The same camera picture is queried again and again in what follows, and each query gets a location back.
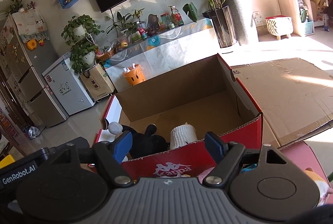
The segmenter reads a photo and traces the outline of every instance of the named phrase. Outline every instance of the grey pom pom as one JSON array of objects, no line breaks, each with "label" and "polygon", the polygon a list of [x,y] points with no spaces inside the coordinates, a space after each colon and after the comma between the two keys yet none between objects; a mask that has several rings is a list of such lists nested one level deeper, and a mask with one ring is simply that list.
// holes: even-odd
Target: grey pom pom
[{"label": "grey pom pom", "polygon": [[108,126],[108,130],[113,135],[118,135],[123,132],[123,127],[120,123],[112,122]]}]

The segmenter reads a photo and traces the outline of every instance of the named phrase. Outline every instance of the orange smiley bucket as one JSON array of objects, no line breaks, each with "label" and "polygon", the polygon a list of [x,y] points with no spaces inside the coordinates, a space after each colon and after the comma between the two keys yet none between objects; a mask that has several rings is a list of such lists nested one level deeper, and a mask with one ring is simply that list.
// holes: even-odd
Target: orange smiley bucket
[{"label": "orange smiley bucket", "polygon": [[131,86],[137,85],[146,80],[139,64],[133,64],[129,68],[124,68],[123,76]]}]

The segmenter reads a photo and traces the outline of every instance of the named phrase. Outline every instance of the grey scratching post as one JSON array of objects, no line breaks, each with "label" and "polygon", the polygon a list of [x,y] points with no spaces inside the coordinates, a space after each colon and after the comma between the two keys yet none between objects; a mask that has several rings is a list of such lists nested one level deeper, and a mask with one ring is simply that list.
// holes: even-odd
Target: grey scratching post
[{"label": "grey scratching post", "polygon": [[258,33],[252,22],[252,9],[247,0],[226,0],[234,22],[237,40],[240,45],[259,42]]}]

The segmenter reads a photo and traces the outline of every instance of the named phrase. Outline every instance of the patterned stool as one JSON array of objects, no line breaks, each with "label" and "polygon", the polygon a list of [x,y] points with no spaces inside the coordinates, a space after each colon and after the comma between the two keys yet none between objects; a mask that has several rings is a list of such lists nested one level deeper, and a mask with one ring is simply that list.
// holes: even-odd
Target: patterned stool
[{"label": "patterned stool", "polygon": [[269,33],[276,36],[278,40],[281,40],[281,35],[287,35],[290,38],[294,32],[291,17],[275,16],[266,17],[265,19]]}]

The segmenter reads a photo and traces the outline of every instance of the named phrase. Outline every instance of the white chest freezer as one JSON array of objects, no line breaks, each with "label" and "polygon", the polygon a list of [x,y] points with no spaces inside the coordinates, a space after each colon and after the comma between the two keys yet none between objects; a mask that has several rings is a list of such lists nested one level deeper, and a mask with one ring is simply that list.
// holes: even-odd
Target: white chest freezer
[{"label": "white chest freezer", "polygon": [[69,59],[70,52],[56,60],[46,71],[43,77],[50,86],[54,95],[69,115],[77,113],[94,105],[78,74],[72,69]]}]

